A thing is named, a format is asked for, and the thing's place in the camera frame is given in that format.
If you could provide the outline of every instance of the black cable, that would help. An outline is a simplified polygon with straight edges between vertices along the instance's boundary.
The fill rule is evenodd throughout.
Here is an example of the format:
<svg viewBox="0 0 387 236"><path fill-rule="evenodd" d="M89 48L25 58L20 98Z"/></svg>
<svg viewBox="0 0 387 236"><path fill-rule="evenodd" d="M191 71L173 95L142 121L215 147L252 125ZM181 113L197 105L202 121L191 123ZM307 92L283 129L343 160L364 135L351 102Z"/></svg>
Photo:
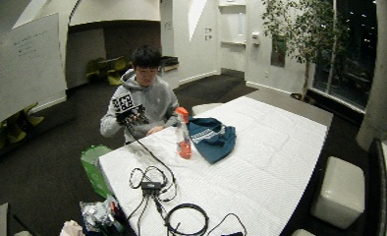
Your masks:
<svg viewBox="0 0 387 236"><path fill-rule="evenodd" d="M236 217L236 220L238 220L238 222L240 223L240 225L242 225L242 227L243 227L243 229L244 229L244 236L247 235L247 230L246 230L246 227L244 227L244 224L243 224L243 222L242 222L242 220L240 220L240 218L236 216L236 214L235 213L227 213L226 215L224 215L224 217L222 218L222 220L220 220L220 222L215 225L215 227L212 227L210 230L208 230L208 232L207 232L207 234L206 234L206 236L210 234L210 232L222 224L222 222L223 222L223 220L228 217L228 215L234 215L235 217Z"/></svg>
<svg viewBox="0 0 387 236"><path fill-rule="evenodd" d="M178 223L177 227L174 228L170 224L170 217L173 215L173 213L182 209L182 208L191 208L194 210L197 210L202 216L203 216L203 219L204 219L204 224L203 224L203 227L195 232L195 233L183 233L181 231L178 231L178 227L181 225L181 222ZM199 236L199 235L203 235L203 233L206 232L206 229L207 229L207 223L208 223L208 217L206 215L206 212L204 210L197 206L197 205L193 205L193 204L181 204L181 205L177 205L170 211L169 211L169 214L166 215L166 218L165 218L165 225L167 227L167 230L173 233L173 234L178 234L178 235L185 235L185 236Z"/></svg>
<svg viewBox="0 0 387 236"><path fill-rule="evenodd" d="M131 211L129 217L126 218L126 220L130 219L130 217L133 216L133 214L137 212L137 210L139 209L142 203L143 203L143 200L145 200L146 196L142 196L142 200L141 200L141 203L138 204L137 208Z"/></svg>
<svg viewBox="0 0 387 236"><path fill-rule="evenodd" d="M143 214L143 211L145 211L145 209L146 209L146 207L149 206L149 198L150 198L150 196L147 195L146 196L146 203L145 203L145 206L143 206L143 209L142 209L142 212L141 212L141 214L139 214L139 217L138 217L138 221L137 221L137 228L138 228L138 236L141 236L141 233L139 233L139 222L141 222L141 217L142 217L142 214Z"/></svg>
<svg viewBox="0 0 387 236"><path fill-rule="evenodd" d="M145 169L145 171L142 171L139 168L134 168L131 170L130 175L129 175L129 187L131 189L138 189L139 188L143 179L146 179L147 181L153 182L151 178L147 176L147 173L151 170L157 170L161 173L161 175L162 175L162 183L161 183L161 186L166 186L167 185L167 177L166 177L163 171L159 168L157 168L155 166L147 166L146 169ZM134 175L134 172L135 171L141 172L141 179L139 179L139 183L134 186L130 180L133 178L133 175Z"/></svg>
<svg viewBox="0 0 387 236"><path fill-rule="evenodd" d="M167 202L167 201L173 200L173 199L177 197L177 194L178 194L178 185L177 185L177 178L175 178L175 175L174 175L171 169L169 168L169 166L165 164L165 162L163 162L161 159L157 158L157 156L153 154L153 152L149 150L149 148L147 148L147 147L142 144L142 142L141 142L141 141L134 137L134 135L133 135L133 133L131 133L129 127L127 127L126 125L123 125L123 126L125 126L127 132L130 133L131 137L134 138L134 140L138 142L138 144L143 147L143 149L150 153L150 155L153 156L153 158L154 158L154 159L155 159L155 160L157 160L157 161L158 161L158 162L159 162L159 163L166 167L166 169L167 169L169 172L170 172L170 175L171 175L170 186L169 186L166 189L163 189L162 192L161 192L162 194L166 193L166 192L170 190L171 186L175 185L175 192L174 192L174 196L173 196L173 198L162 200L163 202Z"/></svg>

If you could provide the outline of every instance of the man's hand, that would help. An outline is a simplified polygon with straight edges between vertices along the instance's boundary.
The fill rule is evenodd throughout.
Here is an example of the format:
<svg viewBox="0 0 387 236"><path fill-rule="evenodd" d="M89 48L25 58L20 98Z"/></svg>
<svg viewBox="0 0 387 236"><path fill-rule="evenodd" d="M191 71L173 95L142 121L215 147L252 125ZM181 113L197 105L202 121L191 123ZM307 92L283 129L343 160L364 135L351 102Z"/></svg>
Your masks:
<svg viewBox="0 0 387 236"><path fill-rule="evenodd" d="M163 126L155 126L147 133L146 136L154 134L155 132L159 132L161 130L163 130L165 127Z"/></svg>

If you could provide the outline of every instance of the blue cloth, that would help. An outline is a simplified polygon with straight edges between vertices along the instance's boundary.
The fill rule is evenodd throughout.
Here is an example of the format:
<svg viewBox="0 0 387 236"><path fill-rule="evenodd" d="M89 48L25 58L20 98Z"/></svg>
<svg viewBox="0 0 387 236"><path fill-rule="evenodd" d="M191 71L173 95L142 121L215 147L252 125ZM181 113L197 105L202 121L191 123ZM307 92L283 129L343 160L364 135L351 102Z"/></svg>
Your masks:
<svg viewBox="0 0 387 236"><path fill-rule="evenodd" d="M189 133L198 153L208 163L226 157L235 146L235 128L214 118L190 117Z"/></svg>

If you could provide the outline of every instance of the white cube seat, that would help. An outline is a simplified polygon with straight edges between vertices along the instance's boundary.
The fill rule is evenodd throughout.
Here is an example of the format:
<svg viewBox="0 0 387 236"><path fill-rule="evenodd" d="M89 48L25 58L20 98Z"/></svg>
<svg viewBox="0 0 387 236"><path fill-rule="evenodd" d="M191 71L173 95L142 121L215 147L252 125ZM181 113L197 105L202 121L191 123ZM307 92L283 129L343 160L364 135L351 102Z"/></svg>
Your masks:
<svg viewBox="0 0 387 236"><path fill-rule="evenodd" d="M311 214L345 229L363 211L363 171L357 166L330 156L320 192L311 205Z"/></svg>
<svg viewBox="0 0 387 236"><path fill-rule="evenodd" d="M296 229L291 236L315 236L304 229Z"/></svg>
<svg viewBox="0 0 387 236"><path fill-rule="evenodd" d="M216 107L218 105L222 105L222 103L207 103L207 104L193 106L193 116L210 110L211 108Z"/></svg>

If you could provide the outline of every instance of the yellow chair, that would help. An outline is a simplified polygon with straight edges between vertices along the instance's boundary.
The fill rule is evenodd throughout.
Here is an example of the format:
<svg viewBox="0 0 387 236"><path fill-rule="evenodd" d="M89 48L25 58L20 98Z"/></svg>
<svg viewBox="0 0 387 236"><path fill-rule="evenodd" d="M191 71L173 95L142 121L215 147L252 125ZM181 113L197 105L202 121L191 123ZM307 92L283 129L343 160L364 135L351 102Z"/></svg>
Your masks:
<svg viewBox="0 0 387 236"><path fill-rule="evenodd" d="M123 57L117 58L114 61L114 69L118 73L122 73L126 70L126 61Z"/></svg>
<svg viewBox="0 0 387 236"><path fill-rule="evenodd" d="M26 133L21 130L17 124L20 115L20 112L17 112L6 120L6 137L10 144L17 143L26 136Z"/></svg>
<svg viewBox="0 0 387 236"><path fill-rule="evenodd" d="M117 70L107 70L107 81L111 86L118 86L121 84L119 82L119 74Z"/></svg>
<svg viewBox="0 0 387 236"><path fill-rule="evenodd" d="M89 82L91 81L98 81L99 78L102 77L102 69L105 71L105 68L107 66L107 63L102 63L105 61L105 58L99 57L94 60L90 60L87 62L87 65L86 65L86 80Z"/></svg>
<svg viewBox="0 0 387 236"><path fill-rule="evenodd" d="M6 121L0 122L0 149L6 145Z"/></svg>
<svg viewBox="0 0 387 236"><path fill-rule="evenodd" d="M44 120L44 117L36 117L36 116L32 116L29 114L29 111L37 106L37 103L32 104L30 106L25 107L24 109L24 113L25 113L25 117L26 117L26 120L28 122L33 125L33 127L36 127L38 125L38 123Z"/></svg>

